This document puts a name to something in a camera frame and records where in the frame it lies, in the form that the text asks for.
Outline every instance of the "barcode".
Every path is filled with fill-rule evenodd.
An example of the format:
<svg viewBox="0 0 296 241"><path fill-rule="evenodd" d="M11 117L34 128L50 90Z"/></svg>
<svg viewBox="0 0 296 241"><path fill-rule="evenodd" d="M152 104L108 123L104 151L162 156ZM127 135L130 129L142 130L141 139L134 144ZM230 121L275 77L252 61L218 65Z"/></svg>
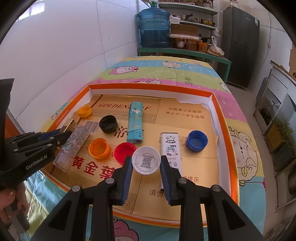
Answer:
<svg viewBox="0 0 296 241"><path fill-rule="evenodd" d="M98 126L99 126L99 123L97 121L90 121L90 120L87 120L85 122L85 125L87 130L90 132L90 133L95 133Z"/></svg>

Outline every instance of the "cooking pot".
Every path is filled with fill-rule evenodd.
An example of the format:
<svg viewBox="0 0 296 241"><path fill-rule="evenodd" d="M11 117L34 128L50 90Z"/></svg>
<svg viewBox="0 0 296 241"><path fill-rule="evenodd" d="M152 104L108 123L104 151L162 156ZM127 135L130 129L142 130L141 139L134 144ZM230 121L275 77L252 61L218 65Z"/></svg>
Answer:
<svg viewBox="0 0 296 241"><path fill-rule="evenodd" d="M200 34L199 37L201 38L201 41L202 41L203 43L206 43L209 39L211 39L210 37L203 37L203 36L201 36L201 34Z"/></svg>
<svg viewBox="0 0 296 241"><path fill-rule="evenodd" d="M182 21L186 21L189 17L192 17L192 16L193 16L193 13L188 15L173 15L173 17L180 18Z"/></svg>
<svg viewBox="0 0 296 241"><path fill-rule="evenodd" d="M202 23L202 24L205 24L205 25L208 25L208 26L212 26L212 27L215 26L215 23L212 22L212 21L210 21L210 20L204 20L204 19L202 19L202 20L201 20L201 23Z"/></svg>

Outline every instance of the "white tiled wall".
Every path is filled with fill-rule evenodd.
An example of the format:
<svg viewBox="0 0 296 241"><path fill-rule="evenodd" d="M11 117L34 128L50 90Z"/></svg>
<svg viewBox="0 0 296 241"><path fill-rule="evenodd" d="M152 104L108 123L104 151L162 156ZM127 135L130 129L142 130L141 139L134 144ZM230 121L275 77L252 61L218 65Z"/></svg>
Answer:
<svg viewBox="0 0 296 241"><path fill-rule="evenodd" d="M271 31L270 31L270 21L267 26L260 24L260 38L258 53L255 62L254 71L249 83L249 89L257 95L261 87L264 77L268 77L269 71L272 68L270 60L273 60L279 65L282 65L286 70L289 71L289 59L290 50L292 48L292 41L290 40L288 34L282 30L282 26L276 20L276 18L271 15ZM271 48L268 51L267 43L269 41L269 32L271 33Z"/></svg>
<svg viewBox="0 0 296 241"><path fill-rule="evenodd" d="M137 55L141 0L39 0L0 45L0 79L15 78L9 109L38 131L81 87Z"/></svg>

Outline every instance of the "black bottle cap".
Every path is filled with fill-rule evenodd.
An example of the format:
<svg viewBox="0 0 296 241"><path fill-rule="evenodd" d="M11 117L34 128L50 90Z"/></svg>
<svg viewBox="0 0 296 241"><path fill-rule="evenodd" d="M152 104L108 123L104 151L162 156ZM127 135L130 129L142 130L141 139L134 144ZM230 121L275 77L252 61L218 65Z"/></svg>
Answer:
<svg viewBox="0 0 296 241"><path fill-rule="evenodd" d="M117 128L117 120L113 115L106 115L104 116L100 122L99 127L105 133L115 132Z"/></svg>

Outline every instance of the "orange bottle cap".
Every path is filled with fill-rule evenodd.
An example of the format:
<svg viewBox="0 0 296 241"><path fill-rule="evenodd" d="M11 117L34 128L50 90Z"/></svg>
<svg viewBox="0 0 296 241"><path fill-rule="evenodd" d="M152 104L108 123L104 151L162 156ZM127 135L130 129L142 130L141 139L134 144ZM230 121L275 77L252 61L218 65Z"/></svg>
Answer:
<svg viewBox="0 0 296 241"><path fill-rule="evenodd" d="M97 138L93 140L89 145L89 154L95 159L105 159L110 152L110 147L107 141L103 138Z"/></svg>
<svg viewBox="0 0 296 241"><path fill-rule="evenodd" d="M80 118L88 117L91 114L91 107L89 105L83 106L78 109L77 114Z"/></svg>

